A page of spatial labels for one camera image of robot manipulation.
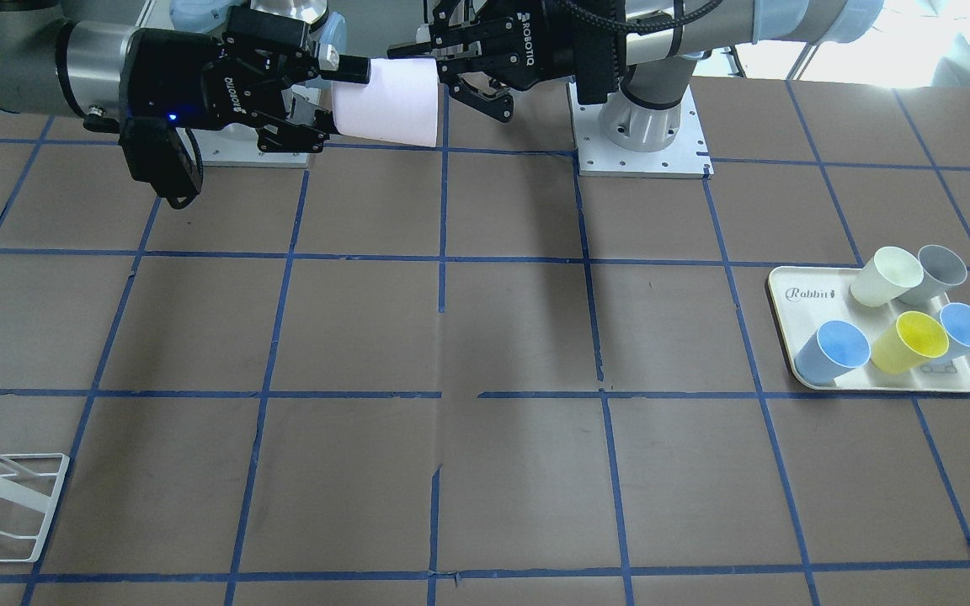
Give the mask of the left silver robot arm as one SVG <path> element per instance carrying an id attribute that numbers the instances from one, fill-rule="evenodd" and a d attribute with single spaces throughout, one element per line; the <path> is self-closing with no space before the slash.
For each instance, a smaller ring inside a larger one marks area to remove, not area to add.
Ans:
<path id="1" fill-rule="evenodd" d="M 451 98 L 507 123 L 514 91 L 573 77 L 581 104 L 617 91 L 670 109 L 689 78 L 676 59 L 785 40 L 847 45 L 873 26 L 882 1 L 486 1 L 455 23 L 454 1 L 432 10 L 424 41 L 392 59 L 433 56 Z"/>

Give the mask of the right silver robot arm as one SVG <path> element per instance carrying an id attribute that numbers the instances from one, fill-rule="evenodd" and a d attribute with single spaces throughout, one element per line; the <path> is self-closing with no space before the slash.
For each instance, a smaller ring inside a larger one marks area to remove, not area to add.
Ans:
<path id="1" fill-rule="evenodd" d="M 0 1 L 0 110 L 74 115 L 98 133 L 139 120 L 254 128 L 263 152 L 319 153 L 330 112 L 293 99 L 311 80 L 367 84 L 369 59 L 324 42 L 324 1 L 231 1 L 218 35 L 76 22 L 58 1 Z"/>

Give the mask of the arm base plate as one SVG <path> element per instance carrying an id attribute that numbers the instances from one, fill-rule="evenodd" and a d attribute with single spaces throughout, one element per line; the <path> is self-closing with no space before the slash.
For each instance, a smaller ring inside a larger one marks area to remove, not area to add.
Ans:
<path id="1" fill-rule="evenodd" d="M 224 130 L 192 130 L 199 142 L 200 156 L 208 167 L 303 168 L 313 164 L 306 152 L 269 152 L 258 148 L 258 135 L 246 125 L 230 125 Z"/>
<path id="2" fill-rule="evenodd" d="M 709 178 L 715 173 L 690 89 L 677 106 L 647 109 L 623 92 L 605 104 L 579 104 L 568 84 L 571 126 L 583 177 Z"/>

